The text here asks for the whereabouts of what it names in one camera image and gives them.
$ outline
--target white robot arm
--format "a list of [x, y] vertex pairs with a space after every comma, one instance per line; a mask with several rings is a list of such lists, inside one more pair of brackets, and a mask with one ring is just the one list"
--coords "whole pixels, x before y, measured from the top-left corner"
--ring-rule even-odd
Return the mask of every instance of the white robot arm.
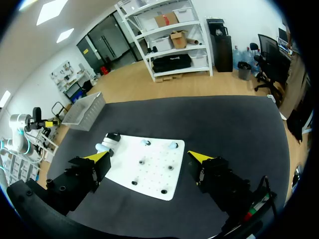
[[56, 121], [42, 120], [40, 108], [33, 109], [33, 117], [23, 114], [11, 115], [9, 126], [12, 129], [12, 139], [1, 140], [0, 149], [5, 148], [13, 153], [30, 156], [33, 154], [33, 144], [25, 137], [24, 132], [30, 132], [32, 129], [50, 127], [56, 124]]

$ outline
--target water bottle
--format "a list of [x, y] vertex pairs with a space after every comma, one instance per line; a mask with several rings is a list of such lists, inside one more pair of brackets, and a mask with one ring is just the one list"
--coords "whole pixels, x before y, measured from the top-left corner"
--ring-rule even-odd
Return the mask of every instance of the water bottle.
[[238, 50], [237, 46], [235, 46], [235, 49], [233, 50], [233, 67], [238, 70], [238, 62], [240, 62], [242, 59], [242, 54]]
[[[258, 49], [257, 53], [255, 53], [255, 56], [260, 56], [260, 49]], [[257, 64], [258, 64], [258, 62], [255, 61], [255, 59], [254, 59], [253, 65], [252, 65], [252, 68], [251, 68], [251, 72], [253, 73], [254, 76], [256, 76], [259, 73], [259, 71], [260, 71], [260, 67], [257, 66]]]
[[243, 52], [243, 61], [247, 62], [249, 65], [253, 66], [254, 56], [251, 53], [251, 51], [249, 50], [249, 47], [247, 47], [247, 51]]

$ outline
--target wire basket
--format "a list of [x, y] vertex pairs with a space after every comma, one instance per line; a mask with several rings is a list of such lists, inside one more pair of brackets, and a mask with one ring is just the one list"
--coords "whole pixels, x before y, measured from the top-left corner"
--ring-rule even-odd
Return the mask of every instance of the wire basket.
[[62, 124], [72, 129], [89, 131], [104, 105], [101, 92], [81, 98], [71, 107]]

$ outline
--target gray carpet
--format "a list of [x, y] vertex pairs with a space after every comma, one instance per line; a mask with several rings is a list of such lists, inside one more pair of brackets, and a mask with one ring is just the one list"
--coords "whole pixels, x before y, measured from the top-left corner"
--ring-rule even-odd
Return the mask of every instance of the gray carpet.
[[[183, 165], [171, 201], [162, 201], [104, 179], [68, 217], [86, 226], [126, 236], [208, 238], [228, 216], [208, 194], [200, 193], [188, 173], [187, 150], [222, 156], [230, 168], [251, 181], [270, 180], [280, 210], [289, 184], [289, 150], [279, 111], [267, 97], [180, 97], [106, 104], [89, 132], [70, 129], [48, 172], [55, 178], [74, 156], [96, 153], [107, 132], [185, 141]], [[264, 223], [272, 220], [272, 211]]]

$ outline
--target white pegboard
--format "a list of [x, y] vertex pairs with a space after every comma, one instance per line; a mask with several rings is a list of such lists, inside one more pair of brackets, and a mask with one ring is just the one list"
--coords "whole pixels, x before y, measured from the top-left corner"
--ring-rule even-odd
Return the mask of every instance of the white pegboard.
[[[170, 148], [172, 142], [178, 148]], [[184, 154], [183, 140], [121, 135], [116, 145], [108, 138], [102, 144], [114, 151], [106, 178], [150, 197], [166, 201], [173, 198]]]

